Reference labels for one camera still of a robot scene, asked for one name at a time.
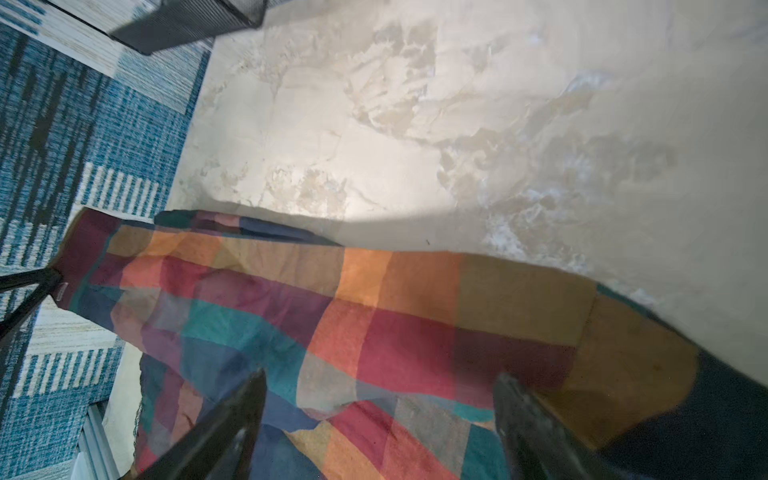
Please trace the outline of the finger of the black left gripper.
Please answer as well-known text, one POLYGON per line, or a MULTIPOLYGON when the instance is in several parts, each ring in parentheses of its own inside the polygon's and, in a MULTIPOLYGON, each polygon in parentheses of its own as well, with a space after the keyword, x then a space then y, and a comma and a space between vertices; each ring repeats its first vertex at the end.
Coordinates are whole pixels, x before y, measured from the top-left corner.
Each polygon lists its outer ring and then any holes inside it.
POLYGON ((1 322, 2 348, 5 348, 12 342, 15 332, 33 311, 40 306, 45 297, 54 291, 61 282, 61 278, 62 275, 53 268, 37 269, 1 277, 2 293, 30 285, 35 286, 35 289, 24 298, 19 306, 11 311, 1 322))

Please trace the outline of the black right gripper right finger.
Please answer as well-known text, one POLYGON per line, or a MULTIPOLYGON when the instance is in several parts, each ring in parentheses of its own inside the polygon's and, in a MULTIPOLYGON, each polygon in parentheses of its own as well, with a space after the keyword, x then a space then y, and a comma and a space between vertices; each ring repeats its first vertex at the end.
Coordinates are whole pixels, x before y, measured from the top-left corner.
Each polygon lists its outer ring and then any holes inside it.
POLYGON ((495 427, 513 479, 634 479, 578 440, 507 373, 493 384, 495 427))

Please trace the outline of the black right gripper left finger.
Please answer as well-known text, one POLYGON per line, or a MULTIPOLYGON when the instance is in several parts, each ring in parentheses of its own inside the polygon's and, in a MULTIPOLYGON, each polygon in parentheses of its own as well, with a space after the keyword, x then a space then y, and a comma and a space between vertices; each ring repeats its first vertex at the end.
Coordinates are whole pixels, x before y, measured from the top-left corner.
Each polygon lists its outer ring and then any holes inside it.
POLYGON ((249 478, 266 395, 266 372, 259 369, 139 477, 249 478))

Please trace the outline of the plaid long sleeve shirt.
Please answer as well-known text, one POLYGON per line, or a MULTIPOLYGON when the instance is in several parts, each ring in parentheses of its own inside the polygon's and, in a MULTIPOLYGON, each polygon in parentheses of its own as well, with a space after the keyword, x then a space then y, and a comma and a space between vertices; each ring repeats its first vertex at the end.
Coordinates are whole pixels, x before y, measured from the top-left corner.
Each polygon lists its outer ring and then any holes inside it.
POLYGON ((189 210, 86 209, 53 266, 58 307, 142 352, 140 471, 264 370, 255 479, 510 478, 504 373, 627 477, 767 475, 766 388, 582 276, 189 210))

